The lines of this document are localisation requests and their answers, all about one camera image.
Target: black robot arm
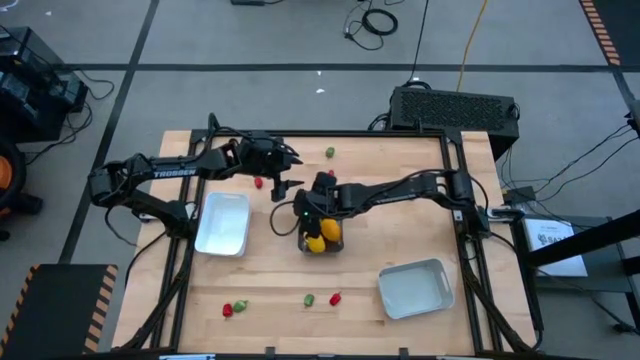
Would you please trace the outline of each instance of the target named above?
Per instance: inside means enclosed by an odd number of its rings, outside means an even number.
[[[445,209],[458,210],[473,235],[486,237],[490,232],[484,209],[476,206],[471,176],[459,170],[422,170],[398,181],[377,184],[340,184],[336,178],[320,172],[311,191],[298,190],[294,214],[302,230],[312,237],[320,235],[318,219],[348,219],[374,206],[413,199],[431,199]]]
[[[273,179],[271,199],[284,199],[287,190],[300,181],[282,181],[280,174],[293,165],[302,164],[298,154],[282,138],[266,132],[242,133],[229,129],[241,138],[231,139],[222,146],[211,148],[213,135],[220,129],[215,116],[209,118],[209,136],[205,149],[195,156],[147,158],[136,154],[125,161],[107,163],[88,177],[91,201],[106,208],[125,206],[136,216],[148,214],[165,225],[169,236],[192,238],[197,221],[190,219],[185,204],[163,201],[136,190],[151,179],[198,176],[206,180],[225,180],[236,174]]]

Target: orange object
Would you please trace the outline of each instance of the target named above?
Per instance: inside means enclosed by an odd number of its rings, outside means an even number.
[[[13,176],[13,170],[9,160],[4,156],[0,156],[0,189],[6,189],[11,183],[11,177]]]

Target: green vegetable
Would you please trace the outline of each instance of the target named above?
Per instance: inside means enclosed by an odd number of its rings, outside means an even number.
[[[238,300],[233,303],[233,312],[243,312],[247,308],[249,300]]]
[[[311,305],[313,305],[313,301],[315,300],[315,296],[311,295],[311,294],[307,294],[307,296],[304,297],[304,306],[305,307],[309,307]]]
[[[329,159],[331,159],[333,157],[333,155],[336,154],[336,149],[333,148],[333,146],[330,146],[327,148],[327,151],[325,151],[324,153]]]

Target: white plastic container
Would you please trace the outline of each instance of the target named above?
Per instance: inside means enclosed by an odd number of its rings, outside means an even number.
[[[196,251],[217,256],[244,255],[250,216],[246,195],[209,193],[200,215]]]
[[[438,259],[416,261],[380,271],[378,287],[392,319],[448,309],[455,300]]]

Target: red fruit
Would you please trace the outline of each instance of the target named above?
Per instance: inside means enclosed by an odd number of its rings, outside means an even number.
[[[338,305],[340,300],[342,300],[342,296],[340,296],[340,293],[335,293],[331,296],[331,299],[329,299],[329,304],[331,304],[331,306],[336,306]]]
[[[231,304],[224,304],[222,307],[222,316],[231,317],[231,315],[233,315],[233,307],[231,307]]]

